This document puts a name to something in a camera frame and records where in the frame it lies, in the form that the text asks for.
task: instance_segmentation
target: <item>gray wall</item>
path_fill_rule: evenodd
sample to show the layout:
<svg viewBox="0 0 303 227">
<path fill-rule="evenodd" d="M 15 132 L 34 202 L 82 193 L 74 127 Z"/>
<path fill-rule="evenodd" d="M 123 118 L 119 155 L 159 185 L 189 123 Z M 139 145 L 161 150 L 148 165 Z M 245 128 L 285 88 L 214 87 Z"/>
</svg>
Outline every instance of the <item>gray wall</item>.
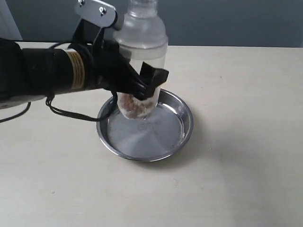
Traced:
<svg viewBox="0 0 303 227">
<path fill-rule="evenodd" d="M 7 0 L 24 39 L 68 39 L 77 0 Z M 123 12 L 127 0 L 107 0 Z M 171 45 L 298 47 L 303 0 L 159 0 Z"/>
</svg>

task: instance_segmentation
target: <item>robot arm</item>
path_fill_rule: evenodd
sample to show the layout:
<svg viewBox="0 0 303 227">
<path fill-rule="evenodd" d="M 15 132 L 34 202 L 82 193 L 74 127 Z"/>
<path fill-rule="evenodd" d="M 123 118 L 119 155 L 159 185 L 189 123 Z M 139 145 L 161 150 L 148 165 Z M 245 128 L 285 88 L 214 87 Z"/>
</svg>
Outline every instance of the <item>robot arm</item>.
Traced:
<svg viewBox="0 0 303 227">
<path fill-rule="evenodd" d="M 79 0 L 75 11 L 80 21 L 72 39 L 47 49 L 21 49 L 0 39 L 0 109 L 46 98 L 46 105 L 59 115 L 101 121 L 52 107 L 55 95 L 93 89 L 128 93 L 139 100 L 153 96 L 169 72 L 143 63 L 138 74 L 119 52 L 119 44 L 104 39 L 105 29 L 122 28 L 116 9 L 99 0 Z M 61 49 L 62 44 L 69 44 Z"/>
</svg>

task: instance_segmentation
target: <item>metal pet bowl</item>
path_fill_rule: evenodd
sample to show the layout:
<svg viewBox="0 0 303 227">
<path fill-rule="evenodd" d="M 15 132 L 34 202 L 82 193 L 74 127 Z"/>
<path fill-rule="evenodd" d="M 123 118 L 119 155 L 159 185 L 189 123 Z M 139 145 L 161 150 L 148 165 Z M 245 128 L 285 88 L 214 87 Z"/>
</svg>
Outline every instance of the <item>metal pet bowl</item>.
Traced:
<svg viewBox="0 0 303 227">
<path fill-rule="evenodd" d="M 106 101 L 98 117 L 110 108 Z M 193 115 L 186 103 L 162 89 L 158 105 L 148 119 L 128 120 L 118 109 L 107 121 L 97 123 L 98 135 L 114 154 L 138 162 L 167 158 L 182 149 L 194 127 Z"/>
</svg>

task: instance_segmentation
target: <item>table surface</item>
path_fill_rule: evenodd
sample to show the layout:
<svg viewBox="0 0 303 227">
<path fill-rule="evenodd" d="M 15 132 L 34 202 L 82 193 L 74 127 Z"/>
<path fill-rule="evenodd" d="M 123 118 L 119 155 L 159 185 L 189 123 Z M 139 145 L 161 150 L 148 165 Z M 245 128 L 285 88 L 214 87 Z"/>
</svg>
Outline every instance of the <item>table surface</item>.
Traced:
<svg viewBox="0 0 303 227">
<path fill-rule="evenodd" d="M 195 128 L 163 161 L 117 157 L 95 123 L 44 101 L 1 124 L 0 226 L 303 226 L 303 49 L 172 46 L 166 68 L 163 87 L 189 105 Z M 109 97 L 55 104 L 96 116 Z"/>
</svg>

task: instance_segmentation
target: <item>wire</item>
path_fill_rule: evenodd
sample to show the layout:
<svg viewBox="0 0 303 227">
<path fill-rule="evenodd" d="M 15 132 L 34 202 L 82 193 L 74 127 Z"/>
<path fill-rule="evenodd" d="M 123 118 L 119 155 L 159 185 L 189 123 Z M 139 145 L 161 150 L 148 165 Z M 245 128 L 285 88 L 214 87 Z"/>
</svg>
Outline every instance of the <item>wire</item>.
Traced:
<svg viewBox="0 0 303 227">
<path fill-rule="evenodd" d="M 72 43 L 72 42 L 60 42 L 60 43 L 52 45 L 50 47 L 50 49 L 54 49 L 55 47 L 58 47 L 60 45 L 67 44 L 67 43 L 71 43 L 73 45 L 78 45 L 79 47 L 81 47 L 86 52 L 86 54 L 88 55 L 88 57 L 91 61 L 92 67 L 94 67 L 94 65 L 95 65 L 94 58 L 84 45 L 77 44 L 77 43 Z M 52 102 L 55 98 L 54 94 L 51 94 L 47 97 L 45 104 L 50 108 L 50 110 L 53 113 L 55 113 L 57 115 L 60 115 L 60 116 L 69 117 L 69 118 L 78 119 L 78 120 L 83 120 L 83 121 L 89 121 L 89 122 L 100 122 L 100 121 L 103 121 L 103 120 L 106 120 L 107 118 L 109 118 L 110 115 L 116 110 L 117 102 L 118 102 L 118 95 L 117 95 L 117 92 L 114 92 L 114 91 L 112 91 L 111 93 L 113 95 L 113 101 L 111 103 L 111 107 L 105 115 L 100 116 L 99 118 L 93 118 L 93 117 L 89 117 L 89 116 L 81 114 L 81 113 L 75 113 L 75 112 L 61 110 L 59 108 L 56 108 L 56 107 L 52 106 Z"/>
<path fill-rule="evenodd" d="M 0 123 L 8 122 L 8 121 L 10 121 L 10 120 L 16 119 L 17 117 L 20 117 L 20 116 L 24 115 L 24 114 L 29 110 L 30 106 L 31 106 L 31 103 L 27 103 L 26 108 L 25 108 L 22 112 L 20 112 L 20 113 L 14 115 L 14 116 L 11 116 L 11 117 L 8 117 L 8 118 L 1 119 L 1 120 L 0 120 Z"/>
</svg>

